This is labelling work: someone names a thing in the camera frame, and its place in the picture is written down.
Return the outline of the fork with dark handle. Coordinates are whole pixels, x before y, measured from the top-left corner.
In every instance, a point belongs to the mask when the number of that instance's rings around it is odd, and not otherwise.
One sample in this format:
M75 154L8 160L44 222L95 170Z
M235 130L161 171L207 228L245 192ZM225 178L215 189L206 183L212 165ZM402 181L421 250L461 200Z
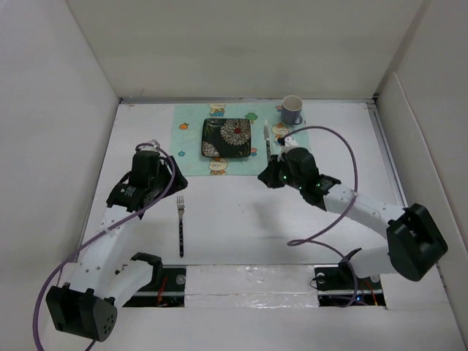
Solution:
M184 257L184 197L177 196L179 256Z

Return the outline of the knife with patterned handle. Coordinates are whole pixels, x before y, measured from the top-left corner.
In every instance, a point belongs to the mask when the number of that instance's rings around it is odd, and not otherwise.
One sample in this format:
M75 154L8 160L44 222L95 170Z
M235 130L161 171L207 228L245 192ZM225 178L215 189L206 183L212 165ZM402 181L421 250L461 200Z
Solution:
M267 163L269 163L270 158L271 158L271 141L270 141L270 136L269 136L269 125L268 125L268 120L267 119L264 122L263 137L264 137L264 141L265 141L265 150L266 150Z

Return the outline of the green cartoon print cloth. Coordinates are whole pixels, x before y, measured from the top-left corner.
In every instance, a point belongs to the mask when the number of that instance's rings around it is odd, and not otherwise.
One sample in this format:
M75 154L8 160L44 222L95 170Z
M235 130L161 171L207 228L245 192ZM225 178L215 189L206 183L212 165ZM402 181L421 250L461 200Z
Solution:
M210 158L201 155L203 122L207 118L245 118L251 124L251 155L240 159ZM170 153L185 176L256 176L267 165L263 127L268 120L271 153L281 151L279 138L306 126L281 121L278 102L188 104L175 107Z

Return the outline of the purple mug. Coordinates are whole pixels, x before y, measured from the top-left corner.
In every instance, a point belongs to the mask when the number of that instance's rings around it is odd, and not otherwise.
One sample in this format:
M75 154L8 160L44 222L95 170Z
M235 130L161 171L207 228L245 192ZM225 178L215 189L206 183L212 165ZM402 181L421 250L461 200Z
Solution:
M299 125L303 123L303 101L295 95L285 96L281 105L281 121L287 125Z

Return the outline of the black floral square plate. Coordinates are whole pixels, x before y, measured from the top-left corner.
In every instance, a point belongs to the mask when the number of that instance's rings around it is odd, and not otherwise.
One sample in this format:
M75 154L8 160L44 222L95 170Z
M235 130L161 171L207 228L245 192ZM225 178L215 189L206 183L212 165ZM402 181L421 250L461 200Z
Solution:
M201 155L240 159L251 155L252 130L245 118L207 118L203 122Z

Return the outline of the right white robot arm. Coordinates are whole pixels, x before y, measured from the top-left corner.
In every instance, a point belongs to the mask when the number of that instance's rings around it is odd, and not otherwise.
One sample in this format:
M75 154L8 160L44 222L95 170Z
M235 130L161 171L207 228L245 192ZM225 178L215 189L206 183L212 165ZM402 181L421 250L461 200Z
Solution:
M319 172L305 148L288 148L270 158L258 176L271 189L290 186L310 205L347 217L381 235L386 244L356 249L342 261L338 279L354 288L367 276L397 273L418 282L448 252L429 210L420 204L389 205L367 197Z

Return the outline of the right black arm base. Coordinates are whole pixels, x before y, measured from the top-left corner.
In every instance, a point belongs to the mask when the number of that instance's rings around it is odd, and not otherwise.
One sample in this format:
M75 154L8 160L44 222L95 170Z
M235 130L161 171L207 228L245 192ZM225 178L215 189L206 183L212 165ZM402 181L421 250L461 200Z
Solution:
M309 286L317 291L320 307L386 306L379 276L357 278L355 286L351 273L337 264L315 265Z

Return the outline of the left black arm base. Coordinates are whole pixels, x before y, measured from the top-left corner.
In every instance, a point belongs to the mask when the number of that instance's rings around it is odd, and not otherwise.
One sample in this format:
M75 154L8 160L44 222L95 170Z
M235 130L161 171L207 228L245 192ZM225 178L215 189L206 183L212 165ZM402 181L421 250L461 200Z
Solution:
M165 266L159 282L139 289L124 307L178 308L184 307L186 266Z

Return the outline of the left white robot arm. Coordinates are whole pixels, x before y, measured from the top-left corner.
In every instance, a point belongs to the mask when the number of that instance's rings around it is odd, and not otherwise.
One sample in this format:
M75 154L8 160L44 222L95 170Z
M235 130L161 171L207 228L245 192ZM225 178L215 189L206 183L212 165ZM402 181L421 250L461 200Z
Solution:
M173 156L147 146L135 152L131 170L106 200L98 234L86 242L68 280L45 296L57 331L103 342L114 329L118 310L138 290L161 285L161 257L143 252L126 257L124 248L150 207L187 186Z

